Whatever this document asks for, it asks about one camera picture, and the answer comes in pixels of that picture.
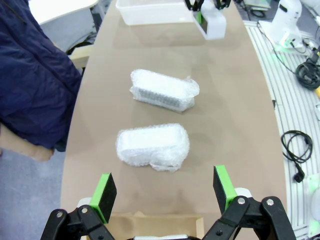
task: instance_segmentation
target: brown table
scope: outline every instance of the brown table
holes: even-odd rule
[[[219,208],[213,166],[226,165],[235,187],[286,205],[285,172],[272,100],[259,60],[232,3],[224,39],[205,41],[194,23],[127,26],[111,4],[82,80],[69,133],[61,207],[93,194],[102,173],[117,186],[115,213],[201,213],[208,230]],[[182,114],[133,100],[130,73],[147,69],[200,86]],[[175,173],[121,162],[122,129],[180,123],[190,152]]]

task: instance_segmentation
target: bubble wrap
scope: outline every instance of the bubble wrap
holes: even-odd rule
[[[189,152],[188,133],[178,123],[121,130],[116,153],[131,166],[151,165],[157,171],[177,171]]]
[[[153,71],[137,69],[131,73],[133,98],[148,104],[183,112],[195,105],[199,85],[191,78],[181,80]]]

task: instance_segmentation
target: dark blue coat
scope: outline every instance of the dark blue coat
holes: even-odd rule
[[[43,33],[28,0],[0,0],[0,122],[52,148],[69,131],[81,75]]]

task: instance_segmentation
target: brown paper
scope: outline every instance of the brown paper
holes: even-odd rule
[[[202,239],[205,232],[204,219],[198,214],[119,213],[111,215],[106,227],[116,240],[127,240],[135,236],[163,237],[178,234]]]

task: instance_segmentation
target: clear plastic bin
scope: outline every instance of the clear plastic bin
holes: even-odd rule
[[[129,26],[193,22],[184,0],[117,0],[115,6]]]

